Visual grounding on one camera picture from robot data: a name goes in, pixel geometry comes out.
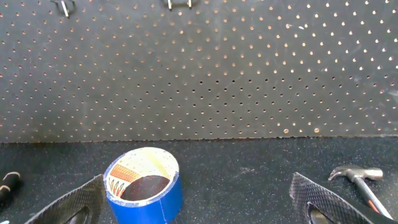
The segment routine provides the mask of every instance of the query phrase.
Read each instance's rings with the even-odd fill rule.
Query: blue painter's tape roll
[[[169,181],[160,192],[142,192],[156,188],[142,186],[151,177]],[[169,223],[182,206],[178,163],[163,149],[144,147],[121,155],[106,169],[104,184],[106,198],[119,224]],[[126,199],[128,194],[133,195],[133,200]]]

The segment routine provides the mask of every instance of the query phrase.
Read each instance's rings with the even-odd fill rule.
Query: speckled black table surface
[[[103,173],[129,150],[153,146],[180,164],[184,203],[174,223],[296,223],[289,187],[293,172],[362,202],[341,177],[343,164],[380,167],[384,179],[367,182],[398,218],[398,138],[297,138],[212,141],[0,144],[0,174],[19,170],[24,185],[0,207],[0,223],[24,223],[68,191]],[[106,209],[101,223],[114,223]]]

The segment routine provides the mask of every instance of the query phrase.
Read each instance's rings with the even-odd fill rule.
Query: inner label of tape roll
[[[136,202],[164,191],[178,172],[175,158],[157,148],[141,148],[126,153],[110,170],[107,188],[117,198]]]

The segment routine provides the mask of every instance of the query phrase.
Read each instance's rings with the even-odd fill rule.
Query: pegboard
[[[398,1],[0,2],[1,142],[398,133]]]

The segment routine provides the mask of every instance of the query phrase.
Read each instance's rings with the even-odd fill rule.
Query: black tool handle
[[[0,182],[0,202],[4,201],[17,186],[21,175],[18,172],[9,172]]]

